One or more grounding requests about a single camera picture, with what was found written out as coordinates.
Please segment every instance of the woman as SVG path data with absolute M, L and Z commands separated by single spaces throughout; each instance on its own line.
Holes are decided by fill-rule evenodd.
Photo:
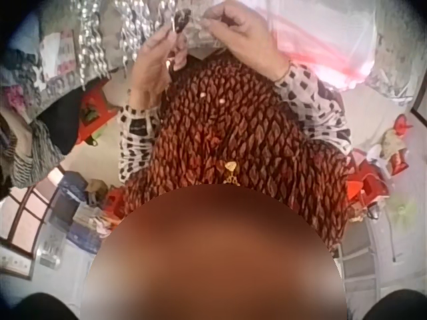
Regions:
M 12 186 L 21 189 L 43 180 L 64 159 L 42 120 L 28 125 L 6 105 L 4 99 L 0 103 L 0 199 L 8 196 Z
M 231 54 L 187 66 L 169 83 L 168 55 L 175 51 L 177 70 L 187 53 L 165 26 L 133 68 L 119 118 L 125 214 L 173 189 L 230 180 L 291 207 L 333 249 L 348 219 L 350 130 L 340 104 L 278 51 L 255 11 L 226 1 L 201 23 Z

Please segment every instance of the window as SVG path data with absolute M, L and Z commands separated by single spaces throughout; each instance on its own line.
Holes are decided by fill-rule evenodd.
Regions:
M 48 200 L 35 187 L 12 188 L 0 202 L 0 271 L 30 279 Z

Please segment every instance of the hand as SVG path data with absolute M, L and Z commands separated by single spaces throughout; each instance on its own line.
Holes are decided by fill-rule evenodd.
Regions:
M 174 70 L 187 63 L 187 41 L 184 35 L 177 35 L 171 25 L 164 25 L 142 46 L 133 66 L 131 76 L 131 96 L 129 104 L 134 109 L 149 109 L 160 101 L 161 93 L 169 85 L 171 78 L 166 61 L 175 53 Z
M 278 50 L 266 20 L 244 4 L 227 0 L 205 12 L 201 24 L 238 58 L 272 81 L 282 78 L 289 60 Z

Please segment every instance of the red object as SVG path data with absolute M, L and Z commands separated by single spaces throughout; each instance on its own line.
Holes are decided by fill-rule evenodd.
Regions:
M 354 200 L 360 202 L 362 208 L 376 202 L 378 197 L 389 196 L 388 188 L 375 166 L 369 164 L 367 160 L 363 160 L 358 167 L 354 165 L 354 169 L 355 172 L 348 175 L 348 181 L 359 181 L 363 184 L 357 197 L 353 197 Z
M 81 100 L 77 145 L 89 138 L 117 114 L 117 109 L 108 109 L 107 99 L 102 91 L 102 87 L 107 82 L 107 79 L 102 80 Z M 93 119 L 87 120 L 88 113 L 94 115 Z
M 399 152 L 395 153 L 390 159 L 390 162 L 392 164 L 392 175 L 397 175 L 403 170 L 409 168 L 409 164 L 405 162 L 405 153 L 406 149 L 400 150 Z
M 401 114 L 396 118 L 393 129 L 396 131 L 396 134 L 399 137 L 403 137 L 406 133 L 406 130 L 412 127 L 413 125 L 408 125 L 408 119 L 406 116 Z
M 353 168 L 354 172 L 358 172 L 358 168 L 356 167 L 356 161 L 354 159 L 353 154 L 350 154 L 350 163 L 348 164 L 349 168 Z M 363 182 L 357 180 L 358 177 L 356 175 L 352 176 L 352 179 L 347 180 L 347 197 L 348 200 L 352 200 L 355 196 L 359 195 L 362 188 L 363 188 Z
M 121 207 L 123 207 L 123 195 L 125 190 L 123 187 L 110 190 L 105 197 L 103 211 L 108 215 L 114 215 L 123 219 Z

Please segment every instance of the patterned blouse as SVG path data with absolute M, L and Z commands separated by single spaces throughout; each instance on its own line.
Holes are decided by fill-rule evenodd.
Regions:
M 326 141 L 345 155 L 350 153 L 350 130 L 340 97 L 327 89 L 314 73 L 303 65 L 291 64 L 290 70 L 275 85 L 283 101 L 298 115 L 309 138 Z M 122 183 L 149 165 L 155 129 L 160 124 L 158 109 L 138 111 L 127 105 L 119 113 L 119 179 Z

